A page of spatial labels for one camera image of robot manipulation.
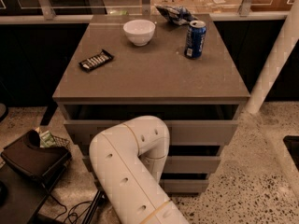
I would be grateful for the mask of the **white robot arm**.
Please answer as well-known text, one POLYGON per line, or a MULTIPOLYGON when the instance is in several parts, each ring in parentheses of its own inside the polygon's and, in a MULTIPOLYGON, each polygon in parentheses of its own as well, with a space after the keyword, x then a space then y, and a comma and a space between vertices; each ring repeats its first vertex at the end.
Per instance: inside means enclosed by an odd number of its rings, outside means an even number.
POLYGON ((257 127, 241 127, 220 148, 220 168, 200 199, 171 200, 165 185, 194 191, 193 175, 209 167, 197 155, 206 142, 220 145, 227 131, 223 105, 248 98, 214 23, 207 25, 201 58, 182 51, 186 30, 161 23, 146 47, 135 49, 105 29, 119 53, 101 72, 98 92, 121 105, 119 125, 100 132, 90 147, 93 169, 122 224, 298 224, 298 200, 273 148, 257 127))

